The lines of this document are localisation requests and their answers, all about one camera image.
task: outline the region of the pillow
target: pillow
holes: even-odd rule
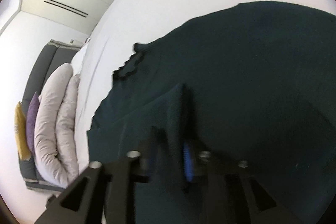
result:
[[[76,53],[71,60],[74,75],[79,74],[82,71],[82,64],[86,53],[87,45],[88,44],[85,44],[83,48],[81,48],[80,51]]]
[[[34,93],[27,111],[27,121],[26,121],[26,137],[27,145],[31,153],[34,155],[34,131],[35,131],[35,121],[37,116],[37,111],[39,110],[40,102],[37,92]]]
[[[68,186],[68,177],[57,158],[55,124],[72,73],[72,66],[65,63],[50,75],[41,92],[35,122],[36,168],[46,181],[63,188]]]
[[[68,174],[69,183],[79,175],[74,140],[78,84],[79,75],[70,78],[63,102],[59,107],[55,127],[58,159]]]
[[[16,147],[19,153],[20,160],[29,160],[31,157],[31,153],[26,141],[26,118],[23,114],[20,102],[18,102],[15,107],[14,133]]]

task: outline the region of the dark green cloth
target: dark green cloth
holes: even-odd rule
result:
[[[316,223],[336,193],[335,38],[335,16],[265,1],[136,44],[93,118],[90,160],[116,160],[151,126],[163,128],[170,143],[153,181],[136,187],[137,223],[197,223],[199,189],[184,195],[179,188],[176,149],[186,127],[167,131],[183,120],[186,97],[190,134],[219,155],[249,161],[271,194]],[[178,97],[183,90],[189,95]]]

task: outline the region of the metal screw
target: metal screw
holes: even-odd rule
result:
[[[141,153],[139,151],[128,151],[126,155],[128,158],[139,158]]]
[[[93,169],[98,169],[101,167],[101,162],[98,161],[92,161],[89,163],[89,167]]]
[[[247,160],[241,160],[240,162],[238,162],[238,166],[240,168],[246,168],[246,167],[249,167],[249,163]]]
[[[211,157],[211,152],[209,152],[209,151],[201,151],[201,152],[198,154],[198,157],[199,157],[201,160],[207,160],[208,158]]]

